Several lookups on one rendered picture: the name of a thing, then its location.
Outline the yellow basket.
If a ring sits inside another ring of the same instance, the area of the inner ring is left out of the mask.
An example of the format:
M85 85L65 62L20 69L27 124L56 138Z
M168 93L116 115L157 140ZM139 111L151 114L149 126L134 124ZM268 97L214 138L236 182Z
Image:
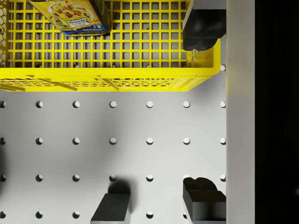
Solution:
M0 90L189 91L220 72L220 41L183 49L191 0L105 1L111 31L73 37L27 0L0 0Z

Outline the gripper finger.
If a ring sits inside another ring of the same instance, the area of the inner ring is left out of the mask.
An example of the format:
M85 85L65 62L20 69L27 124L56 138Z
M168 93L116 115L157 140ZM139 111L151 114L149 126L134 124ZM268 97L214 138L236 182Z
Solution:
M184 178L183 200L189 221L226 220L226 196L207 178Z
M183 21L183 49L206 51L226 34L227 0L190 0Z

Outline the flat-sided can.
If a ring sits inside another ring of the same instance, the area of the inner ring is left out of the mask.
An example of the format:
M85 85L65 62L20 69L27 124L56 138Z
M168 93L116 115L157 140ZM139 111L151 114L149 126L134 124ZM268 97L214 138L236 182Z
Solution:
M111 16L104 0L27 0L66 36L104 35Z

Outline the grey cube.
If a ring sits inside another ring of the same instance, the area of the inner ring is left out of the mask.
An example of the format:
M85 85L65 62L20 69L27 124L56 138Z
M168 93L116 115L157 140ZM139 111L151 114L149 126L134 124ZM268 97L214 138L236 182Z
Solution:
M130 224L131 195L106 193L97 207L90 224Z

